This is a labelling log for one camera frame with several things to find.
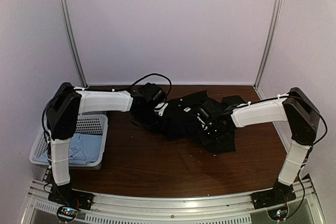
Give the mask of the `black long sleeve shirt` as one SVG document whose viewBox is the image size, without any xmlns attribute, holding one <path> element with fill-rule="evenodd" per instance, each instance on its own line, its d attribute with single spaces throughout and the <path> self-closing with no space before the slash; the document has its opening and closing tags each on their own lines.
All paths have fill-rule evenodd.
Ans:
<svg viewBox="0 0 336 224">
<path fill-rule="evenodd" d="M 134 106 L 155 108 L 159 103 L 168 103 L 164 110 L 165 126 L 162 130 L 148 130 L 165 136 L 169 141 L 189 138 L 204 147 L 210 153 L 227 153 L 236 150 L 234 125 L 230 116 L 235 106 L 244 103 L 239 95 L 223 97 L 221 102 L 210 98 L 206 91 L 194 92 L 181 98 L 166 100 L 165 92 L 159 87 L 141 87 L 131 91 Z M 231 137 L 220 140 L 201 140 L 202 126 L 198 119 L 205 123 L 218 119 L 229 122 Z"/>
</svg>

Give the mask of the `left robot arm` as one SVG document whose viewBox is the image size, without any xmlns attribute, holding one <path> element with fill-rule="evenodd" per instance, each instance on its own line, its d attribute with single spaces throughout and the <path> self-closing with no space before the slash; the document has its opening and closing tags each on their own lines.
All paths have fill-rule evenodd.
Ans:
<svg viewBox="0 0 336 224">
<path fill-rule="evenodd" d="M 70 141 L 76 133 L 100 134 L 102 143 L 97 161 L 102 161 L 107 136 L 107 112 L 130 113 L 149 126 L 157 122 L 158 112 L 166 106 L 167 93 L 158 85 L 146 83 L 128 88 L 95 90 L 63 83 L 43 112 L 43 131 L 48 142 L 47 157 L 56 198 L 71 205 L 76 197 L 70 181 Z"/>
</svg>

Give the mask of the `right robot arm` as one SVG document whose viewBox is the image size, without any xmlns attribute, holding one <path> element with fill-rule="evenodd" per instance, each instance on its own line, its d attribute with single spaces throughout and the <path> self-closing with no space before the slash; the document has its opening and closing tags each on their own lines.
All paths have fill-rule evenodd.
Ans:
<svg viewBox="0 0 336 224">
<path fill-rule="evenodd" d="M 271 123 L 287 124 L 291 142 L 286 159 L 269 192 L 272 203 L 279 204 L 289 196 L 293 182 L 300 177 L 314 146 L 328 133 L 328 125 L 319 109 L 298 87 L 285 94 L 257 102 L 230 104 L 208 99 L 196 113 L 204 136 L 202 144 L 212 153 L 235 150 L 235 132 L 247 126 Z"/>
</svg>

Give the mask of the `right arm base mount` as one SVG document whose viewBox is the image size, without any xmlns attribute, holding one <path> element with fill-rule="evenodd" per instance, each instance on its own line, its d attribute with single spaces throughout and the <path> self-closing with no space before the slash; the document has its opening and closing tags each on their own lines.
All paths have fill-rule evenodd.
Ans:
<svg viewBox="0 0 336 224">
<path fill-rule="evenodd" d="M 296 194 L 292 186 L 273 187 L 251 194 L 254 209 L 269 208 L 276 205 L 285 205 L 295 200 Z"/>
</svg>

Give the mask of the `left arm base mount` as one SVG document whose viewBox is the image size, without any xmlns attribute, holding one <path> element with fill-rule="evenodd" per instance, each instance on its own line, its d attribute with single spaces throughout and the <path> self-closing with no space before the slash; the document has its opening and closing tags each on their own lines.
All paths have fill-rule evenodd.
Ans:
<svg viewBox="0 0 336 224">
<path fill-rule="evenodd" d="M 93 194 L 73 190 L 68 186 L 52 186 L 48 200 L 75 209 L 90 210 L 93 202 Z"/>
</svg>

